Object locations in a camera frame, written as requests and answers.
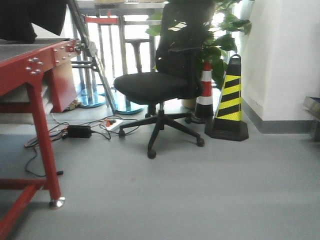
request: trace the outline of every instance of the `black cloth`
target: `black cloth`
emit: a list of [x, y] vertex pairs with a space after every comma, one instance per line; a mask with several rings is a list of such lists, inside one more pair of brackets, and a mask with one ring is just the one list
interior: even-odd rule
[[0, 39], [33, 43], [32, 23], [60, 35], [66, 8], [66, 0], [0, 0]]

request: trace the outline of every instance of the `power strip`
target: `power strip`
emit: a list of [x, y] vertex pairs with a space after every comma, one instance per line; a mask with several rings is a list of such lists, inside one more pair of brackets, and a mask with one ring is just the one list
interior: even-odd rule
[[121, 119], [115, 119], [115, 122], [111, 124], [110, 126], [107, 126], [106, 129], [108, 131], [113, 131], [114, 129], [118, 128], [120, 124], [123, 123], [123, 120]]

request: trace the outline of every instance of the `black office chair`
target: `black office chair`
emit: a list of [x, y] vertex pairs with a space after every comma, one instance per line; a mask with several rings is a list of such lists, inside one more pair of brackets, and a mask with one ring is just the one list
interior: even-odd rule
[[150, 159], [156, 157], [152, 147], [164, 125], [196, 137], [199, 147], [205, 145], [200, 134], [174, 121], [190, 117], [191, 113], [165, 114], [164, 101], [196, 98], [203, 91], [196, 73], [196, 62], [211, 25], [212, 2], [188, 0], [180, 3], [177, 0], [176, 3], [167, 3], [162, 13], [160, 41], [155, 54], [158, 72], [126, 74], [114, 80], [114, 87], [128, 100], [141, 105], [160, 104], [158, 114], [119, 127], [119, 137], [124, 137], [125, 128], [155, 124], [147, 146]]

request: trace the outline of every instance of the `baseboard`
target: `baseboard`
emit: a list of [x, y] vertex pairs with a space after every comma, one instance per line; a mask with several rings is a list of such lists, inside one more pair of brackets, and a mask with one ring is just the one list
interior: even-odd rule
[[242, 110], [262, 134], [307, 134], [311, 131], [312, 120], [264, 121], [242, 100]]

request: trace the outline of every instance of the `blue round base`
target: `blue round base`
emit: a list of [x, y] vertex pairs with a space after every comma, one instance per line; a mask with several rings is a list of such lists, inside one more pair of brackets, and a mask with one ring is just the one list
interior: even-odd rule
[[106, 104], [106, 98], [98, 94], [94, 94], [92, 98], [89, 98], [88, 95], [83, 95], [78, 97], [78, 100], [81, 101], [79, 108], [83, 109], [92, 109]]
[[144, 109], [143, 105], [128, 101], [126, 97], [119, 91], [117, 91], [113, 96], [116, 102], [115, 112], [117, 114], [132, 115], [137, 114]]

